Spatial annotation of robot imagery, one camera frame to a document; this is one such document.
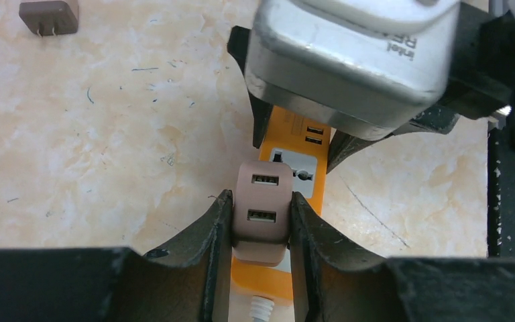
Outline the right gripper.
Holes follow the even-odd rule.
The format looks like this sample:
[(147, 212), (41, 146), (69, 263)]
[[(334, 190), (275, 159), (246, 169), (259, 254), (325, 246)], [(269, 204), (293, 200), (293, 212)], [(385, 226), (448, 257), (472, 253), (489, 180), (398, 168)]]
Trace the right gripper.
[(511, 108), (508, 127), (515, 139), (515, 1), (505, 1), (505, 5), (507, 12), (494, 17), (462, 4), (449, 82), (438, 105), (375, 141), (337, 130), (329, 146), (327, 174), (352, 154), (392, 136), (418, 132), (447, 135), (460, 115), (480, 119), (506, 106)]

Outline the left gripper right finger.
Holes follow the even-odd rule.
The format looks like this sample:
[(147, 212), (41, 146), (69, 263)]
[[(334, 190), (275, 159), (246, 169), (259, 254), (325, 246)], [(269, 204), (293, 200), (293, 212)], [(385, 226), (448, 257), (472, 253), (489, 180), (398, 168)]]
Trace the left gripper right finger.
[(515, 321), (515, 258), (379, 256), (291, 200), (297, 321)]

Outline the orange power strip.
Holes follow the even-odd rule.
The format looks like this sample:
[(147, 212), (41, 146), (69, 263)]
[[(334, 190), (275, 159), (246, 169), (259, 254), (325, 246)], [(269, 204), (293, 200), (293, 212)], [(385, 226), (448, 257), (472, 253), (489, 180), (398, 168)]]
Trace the orange power strip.
[[(326, 182), (331, 128), (275, 106), (257, 160), (280, 162), (292, 170), (292, 193), (299, 192), (320, 214)], [(269, 321), (276, 303), (293, 300), (290, 250), (273, 267), (241, 262), (232, 257), (231, 279), (250, 295), (252, 321)]]

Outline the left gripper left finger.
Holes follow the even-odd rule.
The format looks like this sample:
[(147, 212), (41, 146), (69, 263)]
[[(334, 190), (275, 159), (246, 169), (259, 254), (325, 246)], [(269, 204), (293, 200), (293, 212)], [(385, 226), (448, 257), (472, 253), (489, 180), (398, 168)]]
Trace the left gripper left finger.
[(145, 254), (0, 249), (0, 321), (226, 321), (233, 195)]

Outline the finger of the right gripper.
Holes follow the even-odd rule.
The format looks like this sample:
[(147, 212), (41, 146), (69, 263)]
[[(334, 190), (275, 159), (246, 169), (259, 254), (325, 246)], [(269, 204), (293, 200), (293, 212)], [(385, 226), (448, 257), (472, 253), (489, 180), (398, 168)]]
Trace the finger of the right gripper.
[[(245, 65), (248, 53), (250, 29), (235, 25), (231, 28), (227, 42), (227, 52), (236, 61), (242, 75), (245, 75)], [(247, 91), (253, 115), (252, 145), (260, 149), (265, 138), (273, 105), (255, 97)]]

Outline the pink plug adapter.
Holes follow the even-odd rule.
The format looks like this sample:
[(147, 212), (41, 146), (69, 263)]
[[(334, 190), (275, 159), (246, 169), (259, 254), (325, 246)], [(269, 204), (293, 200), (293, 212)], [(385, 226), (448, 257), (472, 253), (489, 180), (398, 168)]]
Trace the pink plug adapter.
[(21, 1), (19, 17), (31, 33), (40, 37), (75, 34), (79, 3), (77, 0)]
[(290, 237), (292, 170), (280, 162), (244, 162), (234, 191), (233, 255), (241, 262), (277, 266)]

